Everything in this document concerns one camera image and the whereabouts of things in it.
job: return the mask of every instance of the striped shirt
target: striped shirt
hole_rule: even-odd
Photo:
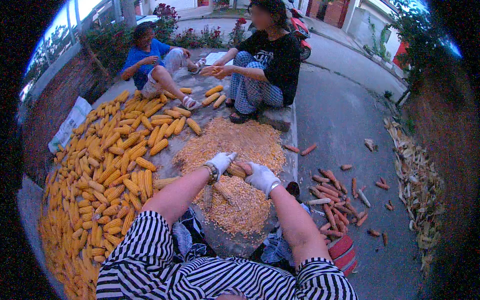
[[[324,258],[302,262],[295,278],[247,259],[197,257],[174,264],[172,257],[165,219],[153,211],[140,213],[102,264],[97,298],[213,300],[230,294],[247,299],[357,299],[343,273]]]

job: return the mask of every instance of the blue shirt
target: blue shirt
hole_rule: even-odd
[[[142,59],[155,55],[158,56],[158,65],[164,66],[160,57],[167,54],[170,51],[170,46],[159,42],[157,39],[152,39],[152,45],[150,46],[150,52],[146,52],[140,50],[136,46],[133,46],[130,51],[128,52],[127,60],[125,61],[125,65],[121,69],[120,73],[123,73],[127,68],[133,66],[134,64],[138,63]],[[148,73],[153,69],[153,65],[143,65],[141,66],[137,72],[133,75],[133,82],[138,90],[143,89],[145,83],[148,81]]]

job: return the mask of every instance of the gloved hand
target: gloved hand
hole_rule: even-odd
[[[217,181],[219,181],[220,176],[223,174],[223,172],[225,172],[225,170],[230,166],[230,164],[236,157],[237,152],[233,152],[230,155],[227,155],[226,152],[220,152],[205,163],[210,163],[215,166],[215,168],[218,170]]]
[[[253,162],[247,164],[252,167],[252,174],[245,177],[245,182],[251,184],[256,189],[263,191],[265,197],[268,199],[268,195],[272,191],[272,185],[274,183],[281,184],[282,182],[266,166],[255,164]]]

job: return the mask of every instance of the motorcycle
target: motorcycle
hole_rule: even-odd
[[[292,6],[293,6],[293,1],[294,0],[288,0]],[[292,14],[292,17],[289,19],[288,22],[288,31],[293,33],[293,35],[297,38],[297,40],[300,43],[300,59],[301,60],[306,60],[310,55],[312,54],[312,47],[310,46],[309,43],[307,43],[305,40],[307,38],[312,37],[310,35],[310,32],[308,31],[308,27],[305,25],[305,23],[302,21],[303,16],[301,15],[300,11],[295,9],[295,8],[287,8],[290,13]],[[248,30],[254,33],[257,29],[255,28],[255,25],[253,23],[250,24],[248,27]]]

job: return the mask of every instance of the black t-shirt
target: black t-shirt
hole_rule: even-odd
[[[297,92],[300,71],[298,40],[292,34],[286,34],[274,41],[269,41],[267,32],[258,30],[244,40],[237,49],[247,51],[264,65],[266,62],[265,77],[271,84],[282,90],[283,105],[291,105]]]

